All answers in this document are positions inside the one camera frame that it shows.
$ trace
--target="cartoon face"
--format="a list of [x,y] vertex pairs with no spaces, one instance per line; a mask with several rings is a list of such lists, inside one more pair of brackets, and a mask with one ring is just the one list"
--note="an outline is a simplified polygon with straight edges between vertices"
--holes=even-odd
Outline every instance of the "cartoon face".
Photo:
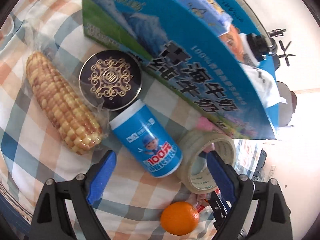
[[233,25],[230,25],[230,31],[228,33],[221,35],[219,38],[232,51],[237,60],[244,62],[242,41],[238,30]]
[[146,145],[146,149],[147,149],[147,150],[150,150],[150,151],[157,149],[157,147],[158,147],[158,141],[159,141],[158,138],[153,139],[151,142],[149,142],[149,143]]

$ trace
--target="orange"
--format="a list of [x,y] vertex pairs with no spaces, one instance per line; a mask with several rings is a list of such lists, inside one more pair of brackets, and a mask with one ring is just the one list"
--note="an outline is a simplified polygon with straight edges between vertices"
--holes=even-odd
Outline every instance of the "orange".
[[176,236],[191,233],[198,223],[198,211],[191,204],[184,201],[167,206],[160,218],[160,224],[164,230]]

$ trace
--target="ceiling fan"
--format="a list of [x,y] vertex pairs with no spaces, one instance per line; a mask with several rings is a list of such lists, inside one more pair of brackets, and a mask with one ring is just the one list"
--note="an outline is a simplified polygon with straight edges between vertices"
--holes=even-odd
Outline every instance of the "ceiling fan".
[[284,45],[283,45],[283,42],[282,42],[282,41],[279,41],[279,44],[280,44],[281,49],[282,49],[282,50],[283,50],[283,52],[284,52],[284,54],[279,55],[279,58],[284,57],[284,58],[285,58],[285,61],[286,61],[286,63],[287,63],[287,66],[289,67],[289,66],[290,66],[290,63],[289,63],[289,59],[288,59],[288,57],[289,57],[289,56],[295,56],[294,54],[286,54],[286,53],[285,53],[285,52],[286,52],[286,50],[288,49],[288,47],[290,46],[291,41],[288,43],[288,45],[287,45],[286,47],[284,47]]

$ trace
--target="clear tape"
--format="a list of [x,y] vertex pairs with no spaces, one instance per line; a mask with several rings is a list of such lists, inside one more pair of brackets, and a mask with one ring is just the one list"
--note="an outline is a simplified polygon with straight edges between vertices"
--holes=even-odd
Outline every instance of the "clear tape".
[[215,151],[226,164],[234,165],[236,161],[236,149],[233,140],[227,135],[193,130],[188,132],[178,143],[183,154],[183,159],[176,174],[192,193],[207,194],[217,189],[217,184],[208,168],[203,169],[196,175],[191,175],[193,163],[196,162],[199,154],[211,143],[214,143]]

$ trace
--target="gold ornamental pattern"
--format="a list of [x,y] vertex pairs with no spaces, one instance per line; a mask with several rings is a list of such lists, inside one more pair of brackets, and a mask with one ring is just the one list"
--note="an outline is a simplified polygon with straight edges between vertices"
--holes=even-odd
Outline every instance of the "gold ornamental pattern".
[[129,71],[130,64],[121,58],[110,57],[103,61],[99,59],[91,66],[92,74],[88,80],[91,82],[90,91],[97,98],[106,97],[112,100],[116,96],[124,97],[131,89],[129,84],[133,75]]

